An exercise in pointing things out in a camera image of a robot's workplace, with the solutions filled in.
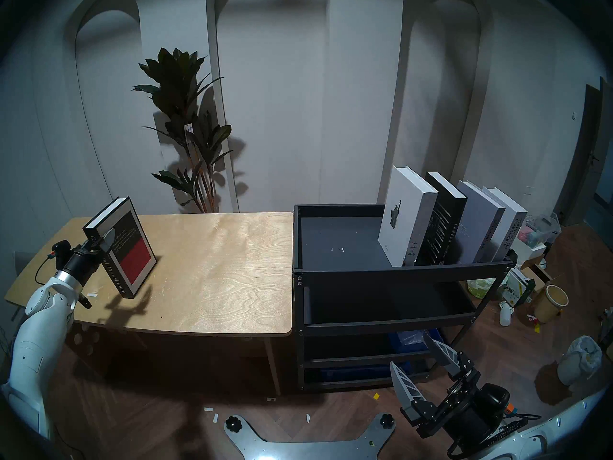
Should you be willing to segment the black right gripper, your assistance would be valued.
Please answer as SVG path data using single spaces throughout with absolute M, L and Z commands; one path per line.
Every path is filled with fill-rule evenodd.
M 395 394 L 402 405 L 403 416 L 422 438 L 439 430 L 447 432 L 455 446 L 478 446 L 500 425 L 510 394 L 505 388 L 485 383 L 478 387 L 481 376 L 474 367 L 460 367 L 458 353 L 450 346 L 423 333 L 423 341 L 436 362 L 445 368 L 454 382 L 439 405 L 427 401 L 408 375 L 390 362 Z

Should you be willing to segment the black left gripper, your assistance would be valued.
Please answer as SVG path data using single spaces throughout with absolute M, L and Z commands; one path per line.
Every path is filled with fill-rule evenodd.
M 83 288 L 98 269 L 105 254 L 110 252 L 115 232 L 115 228 L 107 231 L 91 228 L 91 240 L 73 248 L 69 241 L 61 241 L 61 271 L 70 275 Z

